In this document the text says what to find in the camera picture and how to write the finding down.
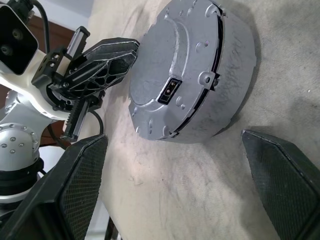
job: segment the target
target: silver motor housing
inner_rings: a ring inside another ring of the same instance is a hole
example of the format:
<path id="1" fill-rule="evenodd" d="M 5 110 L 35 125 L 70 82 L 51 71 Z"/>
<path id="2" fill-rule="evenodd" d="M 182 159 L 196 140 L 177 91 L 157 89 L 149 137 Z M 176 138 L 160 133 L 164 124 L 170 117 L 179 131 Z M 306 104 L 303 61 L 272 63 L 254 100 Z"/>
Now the silver motor housing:
<path id="1" fill-rule="evenodd" d="M 172 0 L 131 69 L 129 111 L 148 140 L 198 143 L 240 107 L 256 65 L 249 27 L 212 0 Z"/>

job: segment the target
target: black cable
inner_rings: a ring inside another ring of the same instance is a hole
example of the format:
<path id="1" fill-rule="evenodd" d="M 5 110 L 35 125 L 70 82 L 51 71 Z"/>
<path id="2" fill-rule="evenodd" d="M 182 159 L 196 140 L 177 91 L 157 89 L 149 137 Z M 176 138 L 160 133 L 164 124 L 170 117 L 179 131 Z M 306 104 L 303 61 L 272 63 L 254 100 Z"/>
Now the black cable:
<path id="1" fill-rule="evenodd" d="M 46 128 L 48 129 L 50 136 L 51 136 L 52 139 L 56 142 L 56 144 L 57 144 L 59 147 L 61 147 L 61 148 L 63 148 L 64 150 L 66 150 L 67 147 L 60 141 L 59 138 L 56 137 L 56 135 L 55 135 L 55 133 L 54 133 L 54 130 L 52 129 L 52 126 L 51 126 L 51 125 L 48 125 Z"/>
<path id="2" fill-rule="evenodd" d="M 49 21 L 44 7 L 37 0 L 32 0 L 32 4 L 39 10 L 44 28 L 44 45 L 45 52 L 48 54 L 50 52 L 50 31 L 49 31 Z"/>
<path id="3" fill-rule="evenodd" d="M 40 173 L 42 173 L 43 175 L 46 175 L 47 173 L 46 173 L 46 171 L 45 170 L 40 170 Z"/>
<path id="4" fill-rule="evenodd" d="M 101 119 L 101 117 L 99 116 L 99 114 L 97 113 L 97 112 L 95 112 L 95 111 L 90 111 L 90 113 L 92 113 L 95 117 L 96 117 L 96 119 L 98 120 L 98 122 L 99 122 L 99 126 L 100 126 L 100 135 L 101 134 L 104 134 L 104 123 L 102 122 L 102 119 Z"/>

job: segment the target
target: circular metal lid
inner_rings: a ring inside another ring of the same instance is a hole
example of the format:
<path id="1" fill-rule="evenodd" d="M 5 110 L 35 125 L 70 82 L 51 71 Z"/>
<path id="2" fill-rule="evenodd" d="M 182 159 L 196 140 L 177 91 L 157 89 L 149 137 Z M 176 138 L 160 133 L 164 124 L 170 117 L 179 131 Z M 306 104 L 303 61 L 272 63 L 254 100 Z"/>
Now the circular metal lid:
<path id="1" fill-rule="evenodd" d="M 209 0 L 173 0 L 142 39 L 129 91 L 129 111 L 141 137 L 173 137 L 197 110 L 215 78 L 218 15 Z"/>

